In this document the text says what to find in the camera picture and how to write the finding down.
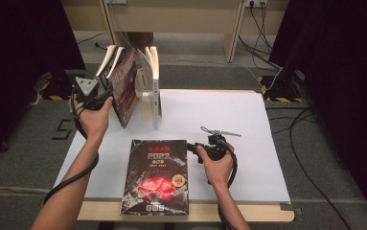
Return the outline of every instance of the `wall outlet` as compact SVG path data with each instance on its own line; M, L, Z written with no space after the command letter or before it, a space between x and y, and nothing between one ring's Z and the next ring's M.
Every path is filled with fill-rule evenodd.
M262 3L264 3L264 5L266 6L267 4L267 0L246 0L246 7L249 7L249 3L253 1L254 2L254 8L261 8L262 7Z

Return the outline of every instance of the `book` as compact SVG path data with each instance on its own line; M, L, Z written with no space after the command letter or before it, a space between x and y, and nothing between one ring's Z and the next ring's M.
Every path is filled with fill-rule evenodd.
M138 72L135 88L139 94L143 119L152 119L153 127L158 129L162 118L159 87L159 59L155 46L145 47L145 53L138 50L141 70Z
M132 140L122 215L189 215L186 146L186 140Z
M134 50L110 45L104 61L96 76L104 89L112 87L114 97L113 108L125 128L138 103L135 94L135 78L137 73Z

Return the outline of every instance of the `floor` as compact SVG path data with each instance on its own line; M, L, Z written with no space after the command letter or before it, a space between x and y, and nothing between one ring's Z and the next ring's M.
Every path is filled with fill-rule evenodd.
M109 45L108 34L75 32L75 37L80 43L80 51L88 67L87 74L94 73L97 64L101 63L105 55L105 50L96 47L96 43L101 47ZM271 45L274 38L274 36L267 38ZM248 45L254 46L257 37L244 35L242 39ZM220 74L219 67L232 67L226 73L232 75L230 76L232 78L238 76L238 80L223 81L219 84L236 84L234 88L242 88L245 85L242 78L247 81L252 80L250 84L258 86L256 78L261 73L267 71L272 75L276 74L276 71L265 70L271 69L271 66L252 58L240 43L237 45L234 62L226 63L220 35L155 34L151 45L158 47L160 64L170 73L177 70L192 74L200 67L216 67L206 68L207 71L201 73L204 78L211 78ZM267 51L261 42L256 47ZM170 87L177 85L173 77L167 83ZM349 172L345 170L342 163L337 161L331 139L319 124L319 116L314 111L310 111L307 117L294 127L293 137L289 139L289 126L300 109L273 109L300 108L306 105L309 105L306 101L265 103L278 158L295 211L295 220L290 223L251 223L250 226L257 230L347 229L341 220L343 217L351 229L366 230L367 202ZM32 224L40 208L37 204L43 194L49 191L49 185L56 180L64 157L59 152L67 150L72 140L69 138L66 141L55 142L53 145L51 138L52 135L57 135L57 121L49 121L47 118L54 115L67 116L66 109L66 102L39 103L35 109L30 110L12 136L9 152L0 153L0 229L26 229ZM40 120L38 124L43 123L44 126L54 127L55 130L40 132L35 128L35 120ZM40 154L30 152L34 150L39 150ZM316 186L311 183L306 173ZM11 190L18 185L21 186L20 191ZM339 210L341 217L336 214L323 194ZM77 228L97 229L98 225L95 221L80 221Z

